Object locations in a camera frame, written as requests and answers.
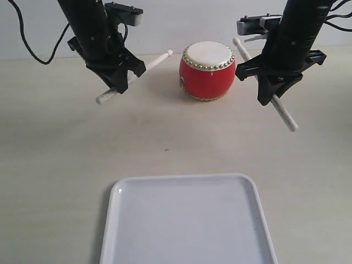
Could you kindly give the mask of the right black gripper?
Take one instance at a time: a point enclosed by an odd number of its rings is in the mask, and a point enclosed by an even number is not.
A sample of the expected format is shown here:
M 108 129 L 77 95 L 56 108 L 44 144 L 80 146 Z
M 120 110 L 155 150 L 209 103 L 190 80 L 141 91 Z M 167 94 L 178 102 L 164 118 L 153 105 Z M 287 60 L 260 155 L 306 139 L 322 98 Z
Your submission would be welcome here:
M 316 34 L 269 34 L 262 53 L 238 64 L 235 75 L 240 81 L 256 76 L 257 99 L 266 106 L 274 95 L 280 98 L 300 82 L 305 70 L 324 63 L 325 53 L 311 49 L 316 38 Z

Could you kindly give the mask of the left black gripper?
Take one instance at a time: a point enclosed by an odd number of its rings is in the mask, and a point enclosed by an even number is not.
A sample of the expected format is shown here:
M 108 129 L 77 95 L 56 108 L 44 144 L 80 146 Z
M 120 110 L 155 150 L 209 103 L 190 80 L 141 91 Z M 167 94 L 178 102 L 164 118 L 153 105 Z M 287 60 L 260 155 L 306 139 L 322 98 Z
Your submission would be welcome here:
M 111 90 L 123 94 L 128 89 L 128 70 L 138 78 L 145 73 L 144 61 L 125 48 L 126 24 L 114 25 L 108 16 L 70 16 L 67 20 L 74 33 L 68 46 Z

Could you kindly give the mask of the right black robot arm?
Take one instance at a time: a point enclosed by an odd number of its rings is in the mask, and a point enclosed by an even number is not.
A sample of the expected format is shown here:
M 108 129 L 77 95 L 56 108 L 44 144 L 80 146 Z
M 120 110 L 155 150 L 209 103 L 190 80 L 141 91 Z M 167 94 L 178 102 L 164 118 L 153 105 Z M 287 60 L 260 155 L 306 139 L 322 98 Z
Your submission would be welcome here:
M 240 36 L 266 36 L 261 54 L 238 64 L 235 71 L 241 81 L 257 77 L 257 99 L 263 106 L 274 95 L 281 97 L 301 81 L 306 69 L 323 64 L 326 55 L 311 47 L 332 4 L 332 1 L 287 1 L 281 15 L 244 16 L 236 22 Z

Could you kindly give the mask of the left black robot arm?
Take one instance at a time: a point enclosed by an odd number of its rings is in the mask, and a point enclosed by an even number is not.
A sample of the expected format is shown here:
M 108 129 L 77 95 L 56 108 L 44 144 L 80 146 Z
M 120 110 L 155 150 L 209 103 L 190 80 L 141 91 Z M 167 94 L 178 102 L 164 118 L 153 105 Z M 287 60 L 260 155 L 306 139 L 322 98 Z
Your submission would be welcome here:
M 118 31 L 138 26 L 144 11 L 133 6 L 102 1 L 59 1 L 74 37 L 68 41 L 90 69 L 113 91 L 123 94 L 129 87 L 128 72 L 140 77 L 145 63 L 126 47 L 126 34 Z

